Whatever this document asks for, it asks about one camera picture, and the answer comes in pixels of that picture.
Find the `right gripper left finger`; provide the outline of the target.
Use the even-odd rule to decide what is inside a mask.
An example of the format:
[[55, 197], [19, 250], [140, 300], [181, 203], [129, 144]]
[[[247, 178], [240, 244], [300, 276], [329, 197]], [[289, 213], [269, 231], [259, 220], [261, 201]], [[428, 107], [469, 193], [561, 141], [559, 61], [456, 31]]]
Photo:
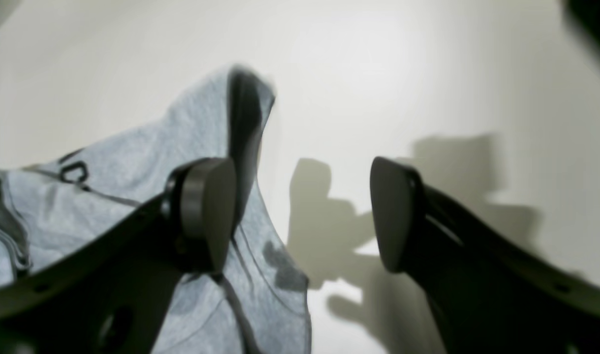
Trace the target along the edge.
[[183, 275], [223, 271], [236, 188], [231, 158], [180, 166], [107, 233], [0, 288], [0, 354], [149, 354]]

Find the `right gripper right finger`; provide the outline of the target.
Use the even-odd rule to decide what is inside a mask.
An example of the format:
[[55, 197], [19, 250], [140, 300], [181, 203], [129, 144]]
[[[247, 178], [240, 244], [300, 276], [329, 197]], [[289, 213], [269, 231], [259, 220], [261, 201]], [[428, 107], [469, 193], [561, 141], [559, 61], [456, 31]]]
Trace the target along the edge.
[[600, 354], [600, 287], [511, 244], [408, 164], [376, 157], [381, 261], [424, 291], [449, 354]]

